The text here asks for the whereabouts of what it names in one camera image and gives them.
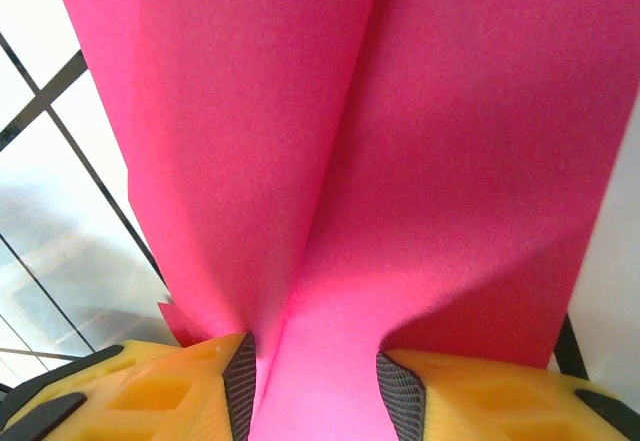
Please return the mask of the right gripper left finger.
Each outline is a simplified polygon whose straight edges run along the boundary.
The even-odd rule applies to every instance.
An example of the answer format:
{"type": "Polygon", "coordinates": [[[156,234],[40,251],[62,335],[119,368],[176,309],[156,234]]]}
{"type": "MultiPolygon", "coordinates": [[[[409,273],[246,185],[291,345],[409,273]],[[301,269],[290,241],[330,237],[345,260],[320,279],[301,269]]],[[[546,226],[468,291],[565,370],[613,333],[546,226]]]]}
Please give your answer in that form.
{"type": "Polygon", "coordinates": [[[126,341],[25,381],[1,402],[4,440],[246,440],[256,346],[126,341]]]}

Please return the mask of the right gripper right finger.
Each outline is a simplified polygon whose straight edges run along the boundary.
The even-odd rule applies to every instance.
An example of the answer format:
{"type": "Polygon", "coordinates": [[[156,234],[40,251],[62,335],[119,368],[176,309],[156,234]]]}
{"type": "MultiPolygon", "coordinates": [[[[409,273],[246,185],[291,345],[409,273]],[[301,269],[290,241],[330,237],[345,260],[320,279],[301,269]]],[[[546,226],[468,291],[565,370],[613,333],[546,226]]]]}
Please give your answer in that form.
{"type": "Polygon", "coordinates": [[[400,440],[636,440],[639,415],[597,385],[555,371],[391,350],[376,356],[400,440]]]}

